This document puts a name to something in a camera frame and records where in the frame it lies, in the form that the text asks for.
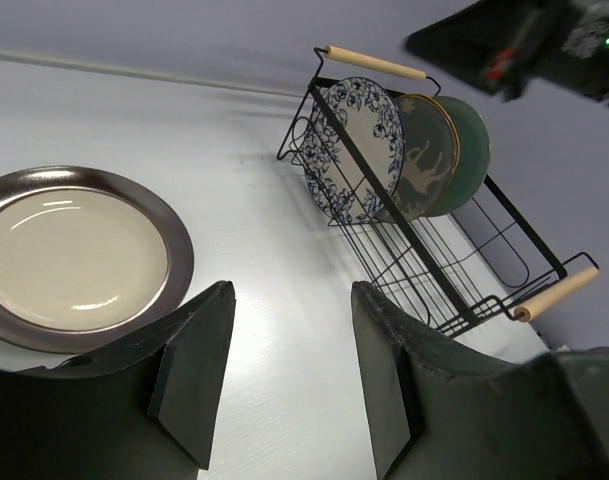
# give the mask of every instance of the white plate with blue flowers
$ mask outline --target white plate with blue flowers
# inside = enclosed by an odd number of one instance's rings
[[[324,99],[389,195],[402,171],[404,136],[400,114],[388,92],[362,77],[341,80]],[[300,153],[308,166],[313,199],[331,218],[348,225],[375,217],[383,203],[339,139],[317,103]]]

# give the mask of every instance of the white wood grain surface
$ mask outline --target white wood grain surface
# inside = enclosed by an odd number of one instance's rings
[[[234,282],[234,334],[201,479],[375,478],[349,299],[366,274],[301,172],[275,161],[297,105],[0,62],[0,175],[73,164],[127,176],[186,223],[196,253],[189,295]],[[444,229],[452,248],[470,251],[452,224]],[[501,293],[478,258],[467,262],[481,288]],[[505,318],[460,340],[516,362],[545,351],[530,327]],[[0,341],[0,368],[61,360]]]

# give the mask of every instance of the metal wire frame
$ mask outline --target metal wire frame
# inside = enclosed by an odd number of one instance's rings
[[[322,54],[325,53],[325,50],[316,48],[314,51],[319,59],[318,68],[289,126],[277,158],[282,160],[290,155],[291,163],[303,168],[305,177],[317,184],[330,205],[331,219],[328,226],[340,229],[371,283],[398,306],[445,335],[456,337],[500,313],[515,320],[512,309],[565,278],[568,275],[566,267],[570,263],[585,258],[596,267],[598,266],[586,252],[578,253],[565,262],[561,262],[489,176],[484,181],[485,188],[508,213],[511,223],[500,228],[481,203],[477,199],[473,199],[471,205],[481,211],[495,233],[480,245],[473,244],[472,250],[468,254],[458,256],[453,251],[448,240],[436,226],[440,220],[421,218],[410,223],[407,222],[326,103],[321,92],[336,81],[319,76],[324,66]],[[441,92],[439,83],[432,77],[428,77],[428,79],[436,85],[437,94],[439,94]],[[400,92],[390,90],[389,93],[393,97],[402,95]],[[365,206],[355,194],[359,185],[366,181],[378,194],[384,207],[395,220],[394,224],[382,223],[373,218],[363,223],[350,225],[339,220],[341,218],[339,213],[343,205],[333,205],[330,192],[316,172],[304,161],[299,148],[305,135],[317,135],[315,129],[312,128],[312,120],[308,116],[302,115],[304,105],[309,99],[318,104],[320,115],[326,115],[329,125],[336,131],[364,174],[356,185],[351,185],[341,166],[334,162],[349,188],[349,195],[345,201],[354,198],[366,212]],[[303,123],[304,128],[302,133],[296,137],[295,131],[299,122]],[[465,233],[464,228],[454,216],[441,218],[441,221],[447,219],[446,221],[450,222],[452,227]],[[511,229],[521,231],[529,239],[534,250],[547,262],[550,268],[545,273],[534,279],[531,278],[531,267],[506,236]],[[485,249],[497,242],[504,243],[515,255],[518,265],[523,268],[523,280],[520,282],[515,284],[503,278],[499,269],[495,268],[491,259],[485,255]],[[467,271],[467,263],[473,258],[485,261],[500,283],[507,289],[512,289],[512,292],[508,294],[504,292],[500,296],[485,295]]]

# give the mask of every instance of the beige plate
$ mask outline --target beige plate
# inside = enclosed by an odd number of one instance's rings
[[[79,167],[0,177],[0,338],[79,353],[170,313],[193,273],[188,232],[159,197]]]

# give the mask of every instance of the plate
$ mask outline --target plate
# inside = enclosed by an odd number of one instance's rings
[[[426,216],[446,215],[468,202],[479,190],[491,162],[491,140],[480,114],[471,105],[453,97],[435,97],[455,124],[460,138],[460,161],[443,197]]]
[[[324,98],[377,179],[393,193],[402,170],[404,138],[388,92],[372,80],[352,77],[335,83]],[[382,209],[381,200],[362,181],[362,171],[317,104],[300,152],[313,172],[306,175],[308,188],[326,215],[344,224],[362,223]]]
[[[404,167],[391,198],[407,221],[424,215],[444,193],[460,157],[455,125],[433,99],[419,94],[395,99],[404,129]],[[377,218],[394,222],[388,210]]]
[[[45,167],[0,177],[0,338],[57,353],[173,311],[193,274],[184,224],[124,177]]]

